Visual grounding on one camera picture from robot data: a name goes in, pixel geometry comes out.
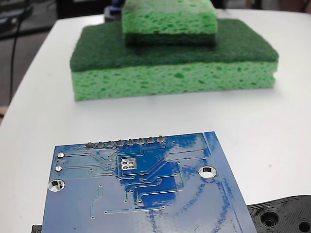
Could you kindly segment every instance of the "black plastic part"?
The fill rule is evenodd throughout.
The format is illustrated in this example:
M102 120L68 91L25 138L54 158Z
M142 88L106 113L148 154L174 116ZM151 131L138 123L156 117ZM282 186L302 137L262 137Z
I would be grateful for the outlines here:
M33 229L31 233L41 233L42 231L42 225L33 225Z
M311 233L311 196L294 196L247 206L258 233ZM41 233L33 225L32 233Z

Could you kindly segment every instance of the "sponge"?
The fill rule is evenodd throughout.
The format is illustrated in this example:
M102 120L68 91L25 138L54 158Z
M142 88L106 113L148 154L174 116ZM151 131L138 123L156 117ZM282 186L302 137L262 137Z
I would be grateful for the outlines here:
M210 0L127 0L122 18L127 44L216 43L217 12Z
M122 25L83 29L70 66L76 100L271 88L278 54L236 19L218 20L208 46L128 47Z

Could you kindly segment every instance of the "dark green scrubber pad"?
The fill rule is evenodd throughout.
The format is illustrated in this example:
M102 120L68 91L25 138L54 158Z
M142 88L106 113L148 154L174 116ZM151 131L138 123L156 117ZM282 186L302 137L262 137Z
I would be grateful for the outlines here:
M239 20L218 20L215 47L127 47L121 23L84 28L72 55L76 100L269 88L278 54Z
M210 0L127 0L122 17L127 44L216 43L217 12Z

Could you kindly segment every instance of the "light green sponge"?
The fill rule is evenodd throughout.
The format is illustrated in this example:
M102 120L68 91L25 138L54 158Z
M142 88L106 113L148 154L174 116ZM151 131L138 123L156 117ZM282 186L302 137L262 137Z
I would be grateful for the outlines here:
M217 12L210 0L127 0L122 21L127 44L216 43Z
M127 47L120 22L84 28L70 62L75 99L273 87L271 45L239 20L218 25L212 48Z

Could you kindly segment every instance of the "floor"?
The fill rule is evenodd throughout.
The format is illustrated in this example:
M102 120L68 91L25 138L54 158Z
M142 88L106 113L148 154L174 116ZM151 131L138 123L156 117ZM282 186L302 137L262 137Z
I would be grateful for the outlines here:
M48 32L23 36L18 39L15 53L14 92L47 35ZM0 106L9 104L12 46L13 39L0 41Z

